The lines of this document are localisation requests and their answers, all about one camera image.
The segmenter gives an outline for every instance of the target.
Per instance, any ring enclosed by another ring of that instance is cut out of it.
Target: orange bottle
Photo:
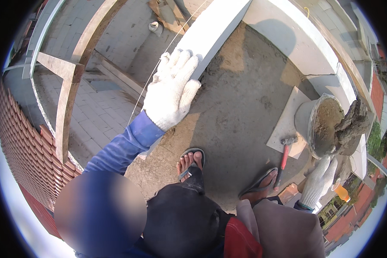
[[[331,190],[336,192],[338,194],[338,197],[340,197],[341,200],[344,200],[345,202],[349,202],[351,200],[351,197],[348,196],[348,191],[340,184],[340,180],[341,180],[340,178],[336,180]]]

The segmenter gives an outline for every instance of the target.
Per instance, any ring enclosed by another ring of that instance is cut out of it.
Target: bare foot
[[[193,162],[195,162],[196,165],[198,166],[198,168],[200,168],[202,170],[202,153],[201,152],[195,152],[195,153],[189,152],[184,157],[181,157],[181,160],[178,163],[176,163],[176,168],[178,170],[178,175],[180,175],[181,173],[184,173],[185,170]],[[186,176],[184,176],[181,179],[181,182],[184,182],[186,179],[188,179],[188,177],[189,177],[189,175],[186,174]]]
[[[273,170],[269,175],[262,180],[259,187],[266,187],[271,183],[271,180],[275,182],[276,175],[278,174],[278,170]],[[262,198],[266,198],[268,195],[269,188],[266,188],[263,191],[259,192],[250,192],[241,196],[241,200],[248,199],[250,203],[256,202]]]

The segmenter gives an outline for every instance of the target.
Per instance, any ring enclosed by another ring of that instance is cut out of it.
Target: white board
[[[290,98],[285,105],[284,110],[282,111],[281,116],[279,117],[278,122],[268,139],[267,146],[277,150],[279,152],[284,152],[284,145],[281,144],[281,139],[287,136],[298,136],[298,142],[294,143],[291,146],[288,156],[295,159],[299,158],[301,152],[303,152],[307,142],[305,139],[297,132],[294,126],[294,115],[298,107],[307,101],[311,101],[302,91],[300,91],[296,86],[294,86],[291,91]]]

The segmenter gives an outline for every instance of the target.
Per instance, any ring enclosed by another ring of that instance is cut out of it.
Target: hammer
[[[287,163],[288,153],[290,152],[290,147],[293,143],[298,142],[298,137],[285,137],[281,139],[281,144],[284,145],[284,155],[282,156],[281,168],[278,170],[278,174],[276,176],[275,184],[273,185],[273,190],[278,191],[279,183],[281,182],[282,171],[285,168],[285,164]]]

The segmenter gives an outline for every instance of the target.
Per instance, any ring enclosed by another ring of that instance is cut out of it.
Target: blue long sleeve
[[[142,111],[134,121],[99,151],[89,162],[83,173],[89,171],[111,171],[124,175],[136,156],[149,150],[150,146],[165,132],[160,130]]]

